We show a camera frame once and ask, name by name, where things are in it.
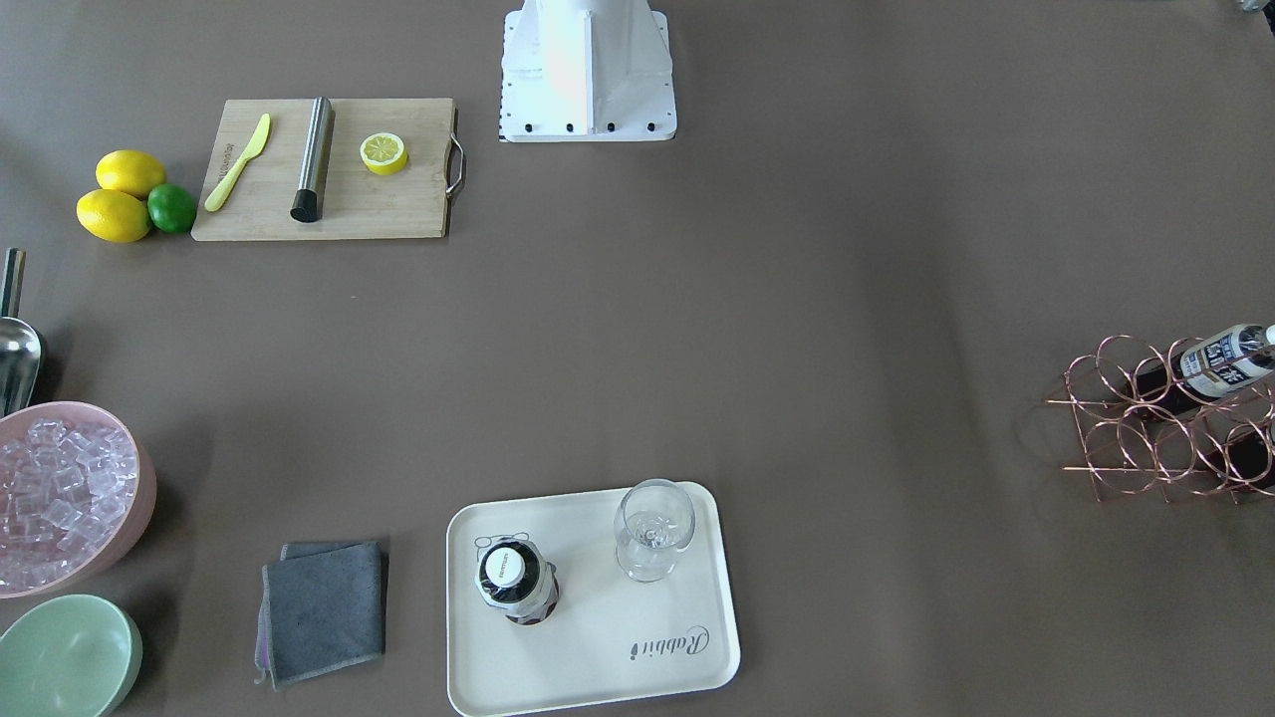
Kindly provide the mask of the grey folded cloth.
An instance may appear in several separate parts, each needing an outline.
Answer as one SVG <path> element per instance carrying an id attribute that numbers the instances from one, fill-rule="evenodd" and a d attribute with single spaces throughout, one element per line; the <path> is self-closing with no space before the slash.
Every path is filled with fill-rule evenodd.
<path id="1" fill-rule="evenodd" d="M 254 662 L 275 690 L 385 654 L 377 541 L 287 542 L 261 568 Z"/>

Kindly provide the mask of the pink bowl of ice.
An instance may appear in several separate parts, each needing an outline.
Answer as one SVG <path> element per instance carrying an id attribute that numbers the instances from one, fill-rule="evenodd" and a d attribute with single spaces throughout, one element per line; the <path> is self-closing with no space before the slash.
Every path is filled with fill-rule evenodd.
<path id="1" fill-rule="evenodd" d="M 1 432 L 3 598 L 66 589 L 133 549 L 156 473 L 119 418 L 82 402 L 32 404 Z"/>

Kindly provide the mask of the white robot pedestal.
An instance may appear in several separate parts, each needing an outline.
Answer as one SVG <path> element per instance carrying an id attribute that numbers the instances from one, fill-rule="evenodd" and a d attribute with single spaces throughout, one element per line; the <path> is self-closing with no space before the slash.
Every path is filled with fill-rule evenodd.
<path id="1" fill-rule="evenodd" d="M 666 142 L 678 131 L 666 14 L 525 1 L 502 23 L 501 142 Z"/>

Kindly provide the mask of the copper wire bottle basket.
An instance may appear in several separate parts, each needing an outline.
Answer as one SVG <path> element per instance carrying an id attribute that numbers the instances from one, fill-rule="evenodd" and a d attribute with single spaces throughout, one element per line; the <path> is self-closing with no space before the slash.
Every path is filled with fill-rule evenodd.
<path id="1" fill-rule="evenodd" d="M 1065 408 L 1077 453 L 1066 471 L 1088 477 L 1096 500 L 1156 494 L 1165 501 L 1227 498 L 1237 505 L 1272 499 L 1272 489 L 1241 491 L 1223 477 L 1227 447 L 1272 424 L 1272 373 L 1225 398 L 1183 413 L 1133 395 L 1133 376 L 1198 342 L 1158 347 L 1111 336 L 1072 358 L 1044 395 Z"/>

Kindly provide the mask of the lemon one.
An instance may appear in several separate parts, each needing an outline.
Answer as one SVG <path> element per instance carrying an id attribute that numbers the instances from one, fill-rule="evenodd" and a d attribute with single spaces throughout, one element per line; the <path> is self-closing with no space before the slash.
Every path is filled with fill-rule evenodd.
<path id="1" fill-rule="evenodd" d="M 150 191 L 167 182 L 167 172 L 163 163 L 147 151 L 116 149 L 97 162 L 96 181 L 101 189 L 124 191 L 145 200 Z"/>

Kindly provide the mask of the lemon two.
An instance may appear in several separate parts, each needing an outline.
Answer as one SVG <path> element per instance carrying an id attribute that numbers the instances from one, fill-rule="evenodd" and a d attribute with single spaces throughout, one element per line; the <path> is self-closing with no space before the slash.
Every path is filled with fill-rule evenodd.
<path id="1" fill-rule="evenodd" d="M 150 232 L 145 203 L 113 189 L 87 191 L 76 202 L 76 219 L 91 235 L 108 242 L 135 242 Z"/>

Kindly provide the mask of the green lime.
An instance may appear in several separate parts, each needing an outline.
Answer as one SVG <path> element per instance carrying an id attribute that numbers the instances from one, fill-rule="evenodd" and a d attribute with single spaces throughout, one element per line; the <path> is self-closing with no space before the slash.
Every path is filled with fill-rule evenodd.
<path id="1" fill-rule="evenodd" d="M 198 216 L 198 202 L 173 182 L 159 182 L 147 195 L 147 217 L 163 233 L 187 233 Z"/>

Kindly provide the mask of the yellow plastic knife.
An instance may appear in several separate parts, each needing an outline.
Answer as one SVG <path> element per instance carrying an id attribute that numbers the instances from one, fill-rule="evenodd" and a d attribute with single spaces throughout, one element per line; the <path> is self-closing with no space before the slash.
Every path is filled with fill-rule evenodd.
<path id="1" fill-rule="evenodd" d="M 263 114 L 261 117 L 259 117 L 258 125 L 254 128 L 247 144 L 244 145 L 244 151 L 241 151 L 229 168 L 227 168 L 226 175 L 219 180 L 219 182 L 217 182 L 214 189 L 210 190 L 209 196 L 204 202 L 204 209 L 207 212 L 218 212 L 226 204 L 250 159 L 255 159 L 263 153 L 270 131 L 272 117 L 269 114 Z"/>

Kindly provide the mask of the half lemon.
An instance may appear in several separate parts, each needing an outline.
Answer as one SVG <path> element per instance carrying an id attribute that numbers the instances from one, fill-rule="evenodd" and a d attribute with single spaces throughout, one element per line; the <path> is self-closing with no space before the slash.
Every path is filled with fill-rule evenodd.
<path id="1" fill-rule="evenodd" d="M 408 148 L 402 137 L 391 131 L 377 131 L 365 137 L 360 144 L 360 159 L 363 167 L 377 176 L 395 175 L 408 163 Z"/>

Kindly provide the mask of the tea bottle back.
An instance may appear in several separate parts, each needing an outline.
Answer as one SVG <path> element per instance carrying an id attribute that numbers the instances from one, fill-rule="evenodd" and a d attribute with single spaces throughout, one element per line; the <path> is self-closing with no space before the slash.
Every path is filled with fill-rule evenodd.
<path id="1" fill-rule="evenodd" d="M 1274 486 L 1272 424 L 1230 443 L 1223 458 L 1223 477 L 1230 489 L 1265 491 Z"/>

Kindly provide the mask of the wooden cutting board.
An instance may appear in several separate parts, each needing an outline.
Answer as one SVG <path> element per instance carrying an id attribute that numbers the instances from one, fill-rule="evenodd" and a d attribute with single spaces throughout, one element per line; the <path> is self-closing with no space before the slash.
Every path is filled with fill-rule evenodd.
<path id="1" fill-rule="evenodd" d="M 270 131 L 259 157 L 250 159 L 226 204 L 198 211 L 191 235 L 204 242 L 360 239 L 441 239 L 448 233 L 450 196 L 458 188 L 449 172 L 463 165 L 453 142 L 455 100 L 332 100 L 320 218 L 306 223 L 289 212 L 300 190 L 312 100 L 228 100 L 217 129 L 201 198 L 224 176 L 250 140 L 259 117 Z M 365 168 L 360 145 L 377 131 L 405 142 L 405 168 L 375 175 Z"/>

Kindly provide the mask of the cream rabbit tray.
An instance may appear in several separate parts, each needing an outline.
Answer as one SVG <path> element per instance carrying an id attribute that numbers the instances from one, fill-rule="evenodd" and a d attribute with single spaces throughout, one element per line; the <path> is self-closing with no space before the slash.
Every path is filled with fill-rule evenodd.
<path id="1" fill-rule="evenodd" d="M 464 716 L 509 716 L 728 684 L 741 644 L 714 495 L 686 481 L 697 526 L 672 575 L 629 580 L 612 518 L 623 489 L 487 501 L 446 532 L 448 691 Z M 482 554 L 525 537 L 555 563 L 561 598 L 519 625 L 479 595 Z"/>

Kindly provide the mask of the steel ice scoop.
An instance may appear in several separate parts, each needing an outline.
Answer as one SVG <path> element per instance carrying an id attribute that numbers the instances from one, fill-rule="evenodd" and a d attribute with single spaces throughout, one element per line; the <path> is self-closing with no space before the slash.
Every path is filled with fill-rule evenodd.
<path id="1" fill-rule="evenodd" d="M 18 316 L 26 251 L 5 251 L 1 286 L 1 415 L 29 404 L 45 364 L 45 337 Z"/>

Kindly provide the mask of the tea bottle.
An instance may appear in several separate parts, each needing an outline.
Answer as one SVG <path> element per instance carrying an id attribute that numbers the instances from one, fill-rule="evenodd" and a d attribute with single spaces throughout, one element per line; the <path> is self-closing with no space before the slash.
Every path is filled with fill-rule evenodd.
<path id="1" fill-rule="evenodd" d="M 487 606 L 511 623 L 534 625 L 555 612 L 560 600 L 557 566 L 528 541 L 507 537 L 479 559 L 476 586 Z"/>
<path id="2" fill-rule="evenodd" d="M 1274 486 L 1272 424 L 1230 443 L 1223 458 L 1223 477 L 1230 489 L 1265 491 Z"/>
<path id="3" fill-rule="evenodd" d="M 1220 401 L 1271 375 L 1272 342 L 1274 327 L 1235 324 L 1135 373 L 1133 395 L 1174 415 Z"/>

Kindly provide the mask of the clear wine glass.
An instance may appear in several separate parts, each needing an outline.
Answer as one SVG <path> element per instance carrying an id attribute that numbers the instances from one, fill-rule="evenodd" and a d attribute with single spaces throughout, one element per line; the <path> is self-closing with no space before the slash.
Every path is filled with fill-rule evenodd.
<path id="1" fill-rule="evenodd" d="M 623 495 L 615 513 L 615 555 L 629 580 L 664 580 L 692 542 L 695 505 L 682 486 L 646 478 Z"/>

